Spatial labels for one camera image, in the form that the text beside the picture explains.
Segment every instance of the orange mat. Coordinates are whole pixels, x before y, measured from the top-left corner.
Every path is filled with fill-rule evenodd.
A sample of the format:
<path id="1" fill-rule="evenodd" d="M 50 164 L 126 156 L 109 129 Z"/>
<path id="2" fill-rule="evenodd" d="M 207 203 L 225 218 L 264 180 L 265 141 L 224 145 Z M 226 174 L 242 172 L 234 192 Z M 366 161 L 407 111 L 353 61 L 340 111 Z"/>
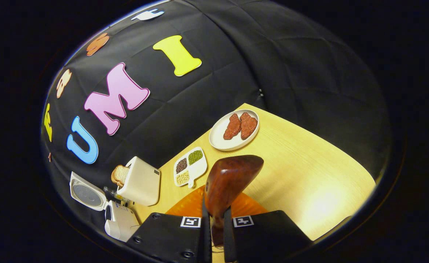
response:
<path id="1" fill-rule="evenodd" d="M 201 204 L 203 202 L 203 193 L 205 185 L 198 187 L 192 193 L 189 193 L 166 214 L 175 216 L 201 217 Z M 241 193 L 231 205 L 232 217 L 256 215 L 268 213 L 268 210 L 263 208 L 259 203 L 250 198 L 245 193 Z"/>

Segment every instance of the bread slice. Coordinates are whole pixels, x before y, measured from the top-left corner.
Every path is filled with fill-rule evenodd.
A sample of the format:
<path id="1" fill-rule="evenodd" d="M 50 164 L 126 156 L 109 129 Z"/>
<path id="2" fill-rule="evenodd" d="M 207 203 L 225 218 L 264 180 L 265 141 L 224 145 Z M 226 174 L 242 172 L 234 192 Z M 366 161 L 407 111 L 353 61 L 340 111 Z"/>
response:
<path id="1" fill-rule="evenodd" d="M 114 171 L 112 171 L 111 174 L 112 182 L 120 187 L 123 187 L 129 170 L 130 168 L 120 164 L 116 166 L 116 168 L 114 169 Z"/>

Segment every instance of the letter m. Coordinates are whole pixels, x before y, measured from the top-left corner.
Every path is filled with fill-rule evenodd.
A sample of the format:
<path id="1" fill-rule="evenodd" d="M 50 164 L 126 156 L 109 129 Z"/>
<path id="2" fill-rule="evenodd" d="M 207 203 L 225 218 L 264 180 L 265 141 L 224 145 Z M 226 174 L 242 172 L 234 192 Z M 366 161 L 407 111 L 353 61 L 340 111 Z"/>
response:
<path id="1" fill-rule="evenodd" d="M 84 102 L 84 109 L 91 110 L 107 128 L 107 133 L 114 135 L 119 129 L 120 122 L 119 120 L 111 119 L 108 114 L 126 118 L 121 97 L 126 101 L 129 110 L 135 110 L 148 98 L 149 89 L 140 88 L 128 76 L 123 62 L 118 63 L 107 74 L 107 87 L 109 95 L 92 92 Z"/>

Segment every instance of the screw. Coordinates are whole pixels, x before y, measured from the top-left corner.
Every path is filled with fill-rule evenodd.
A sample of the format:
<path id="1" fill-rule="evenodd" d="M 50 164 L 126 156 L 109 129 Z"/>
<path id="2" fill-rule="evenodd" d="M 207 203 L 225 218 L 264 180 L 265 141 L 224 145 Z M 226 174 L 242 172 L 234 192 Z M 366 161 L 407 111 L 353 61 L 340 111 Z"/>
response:
<path id="1" fill-rule="evenodd" d="M 191 258 L 191 257 L 193 257 L 193 253 L 191 253 L 190 251 L 184 251 L 184 252 L 182 253 L 182 256 L 183 256 L 184 258 Z"/>

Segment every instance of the steak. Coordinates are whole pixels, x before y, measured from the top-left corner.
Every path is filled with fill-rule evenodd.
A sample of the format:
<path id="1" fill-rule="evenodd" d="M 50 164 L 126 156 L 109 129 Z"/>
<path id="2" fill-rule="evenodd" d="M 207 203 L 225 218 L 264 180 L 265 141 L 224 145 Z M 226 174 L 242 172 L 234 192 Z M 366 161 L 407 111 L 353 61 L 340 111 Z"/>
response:
<path id="1" fill-rule="evenodd" d="M 239 116 L 234 113 L 231 117 L 229 117 L 228 128 L 224 132 L 223 138 L 225 140 L 231 140 L 232 137 L 239 134 L 241 131 L 241 121 L 239 120 Z"/>
<path id="2" fill-rule="evenodd" d="M 257 127 L 258 121 L 247 112 L 241 115 L 241 139 L 247 139 Z"/>

